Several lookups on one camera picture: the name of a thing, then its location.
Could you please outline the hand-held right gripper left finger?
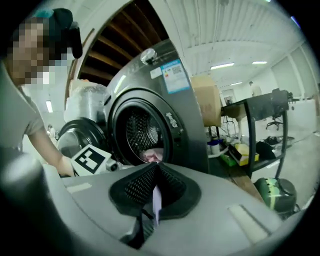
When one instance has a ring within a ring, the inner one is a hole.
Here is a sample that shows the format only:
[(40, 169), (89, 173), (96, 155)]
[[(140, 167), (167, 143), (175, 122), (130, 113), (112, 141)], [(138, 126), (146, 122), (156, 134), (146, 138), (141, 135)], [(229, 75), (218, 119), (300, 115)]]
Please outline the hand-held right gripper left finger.
[(60, 255), (156, 256), (157, 246), (135, 249), (126, 243), (138, 223), (118, 212), (109, 197), (116, 173), (60, 178), (44, 165), (42, 233)]

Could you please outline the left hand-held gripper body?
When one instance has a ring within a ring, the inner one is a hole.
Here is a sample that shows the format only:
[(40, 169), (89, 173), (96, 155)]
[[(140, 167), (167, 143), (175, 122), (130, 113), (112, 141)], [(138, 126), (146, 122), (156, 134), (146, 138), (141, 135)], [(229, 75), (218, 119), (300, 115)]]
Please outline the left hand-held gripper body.
[(75, 176), (91, 176), (119, 171), (121, 165), (112, 154), (91, 144), (86, 145), (71, 158)]

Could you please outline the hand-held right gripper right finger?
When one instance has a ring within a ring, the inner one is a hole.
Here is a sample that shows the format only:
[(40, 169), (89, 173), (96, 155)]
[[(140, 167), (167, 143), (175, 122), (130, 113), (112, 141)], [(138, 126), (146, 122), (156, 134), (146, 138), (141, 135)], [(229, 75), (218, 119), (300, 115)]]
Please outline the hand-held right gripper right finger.
[(174, 165), (194, 180), (201, 197), (185, 217), (162, 220), (145, 243), (153, 256), (269, 256), (303, 217), (286, 220), (223, 178)]

